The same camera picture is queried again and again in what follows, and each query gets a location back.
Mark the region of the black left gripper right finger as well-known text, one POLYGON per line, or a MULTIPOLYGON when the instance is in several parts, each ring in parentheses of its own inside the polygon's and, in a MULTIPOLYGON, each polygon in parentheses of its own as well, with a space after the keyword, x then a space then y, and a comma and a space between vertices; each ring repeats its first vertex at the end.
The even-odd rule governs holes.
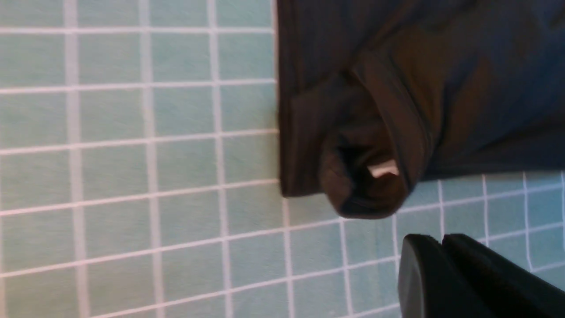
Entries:
POLYGON ((442 246, 476 294, 498 318, 563 318, 563 290, 464 234, 442 246))

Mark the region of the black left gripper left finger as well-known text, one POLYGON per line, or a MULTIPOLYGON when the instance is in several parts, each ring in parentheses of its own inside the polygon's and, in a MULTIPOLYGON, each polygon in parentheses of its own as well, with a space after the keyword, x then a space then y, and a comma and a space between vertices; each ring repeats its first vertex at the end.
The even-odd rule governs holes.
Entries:
POLYGON ((428 235, 403 238, 398 298, 404 318, 484 318, 486 306, 444 248, 428 235))

